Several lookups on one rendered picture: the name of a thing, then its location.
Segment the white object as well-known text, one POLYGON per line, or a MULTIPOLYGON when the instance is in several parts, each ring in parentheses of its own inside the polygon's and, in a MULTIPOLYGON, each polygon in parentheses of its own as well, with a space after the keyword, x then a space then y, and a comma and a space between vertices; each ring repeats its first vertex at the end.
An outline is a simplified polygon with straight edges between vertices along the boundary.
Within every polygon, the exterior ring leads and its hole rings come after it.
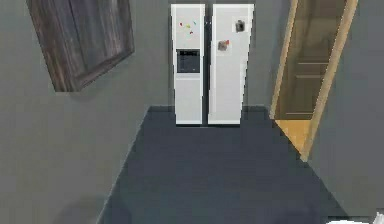
POLYGON ((371 218, 342 219, 331 221, 328 224, 384 224, 384 214, 377 212, 376 215, 371 218))

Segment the light wood door frame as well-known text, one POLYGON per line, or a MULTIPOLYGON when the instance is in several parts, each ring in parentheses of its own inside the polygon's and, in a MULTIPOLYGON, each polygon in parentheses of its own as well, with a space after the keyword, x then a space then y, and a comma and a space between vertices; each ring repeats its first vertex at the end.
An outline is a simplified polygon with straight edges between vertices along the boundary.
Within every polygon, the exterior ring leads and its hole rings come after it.
POLYGON ((307 162, 359 0, 287 0, 269 117, 307 162))

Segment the dark wood framed picture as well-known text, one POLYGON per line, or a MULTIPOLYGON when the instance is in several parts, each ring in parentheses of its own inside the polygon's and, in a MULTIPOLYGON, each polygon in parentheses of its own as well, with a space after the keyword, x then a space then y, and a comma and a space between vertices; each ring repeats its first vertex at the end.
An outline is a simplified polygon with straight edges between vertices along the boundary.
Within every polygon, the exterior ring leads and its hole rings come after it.
POLYGON ((78 92, 135 51, 130 0, 25 0, 57 92, 78 92))

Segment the white double door fridge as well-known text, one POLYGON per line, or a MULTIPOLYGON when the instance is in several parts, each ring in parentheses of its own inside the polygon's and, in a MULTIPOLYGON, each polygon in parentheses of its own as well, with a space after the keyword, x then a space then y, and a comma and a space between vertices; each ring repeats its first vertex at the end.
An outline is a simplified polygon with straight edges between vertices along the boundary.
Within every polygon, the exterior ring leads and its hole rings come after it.
POLYGON ((172 4, 174 110, 178 125, 238 125, 253 4, 172 4))

